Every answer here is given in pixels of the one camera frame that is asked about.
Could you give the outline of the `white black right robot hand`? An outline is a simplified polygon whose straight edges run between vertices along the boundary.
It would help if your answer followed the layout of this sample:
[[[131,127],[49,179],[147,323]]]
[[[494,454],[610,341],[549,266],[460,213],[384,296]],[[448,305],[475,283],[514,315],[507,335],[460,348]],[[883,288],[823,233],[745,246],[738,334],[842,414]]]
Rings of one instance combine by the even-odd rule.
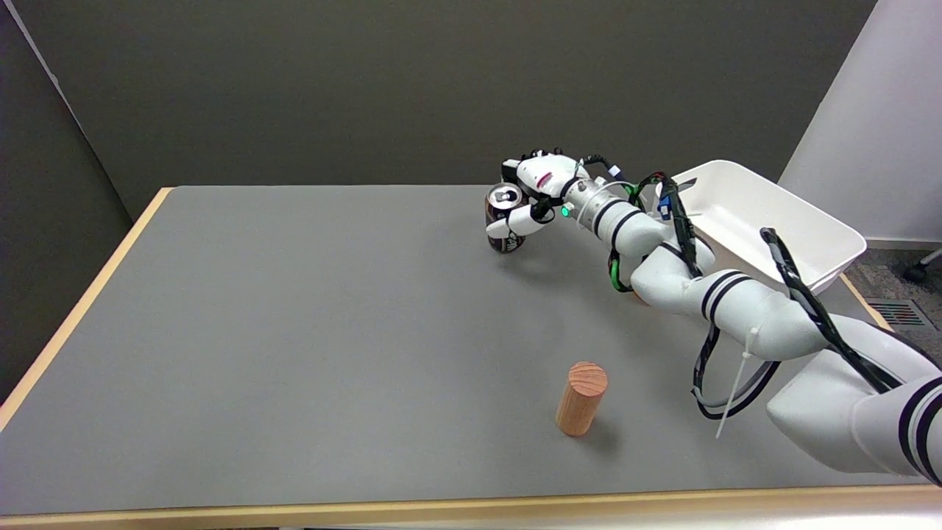
[[[565,202],[566,194],[580,181],[591,179],[579,160],[568,155],[538,151],[527,160],[505,160],[500,166],[501,185],[513,185],[517,199],[487,222],[486,235],[491,239],[527,237],[552,222],[556,208]]]

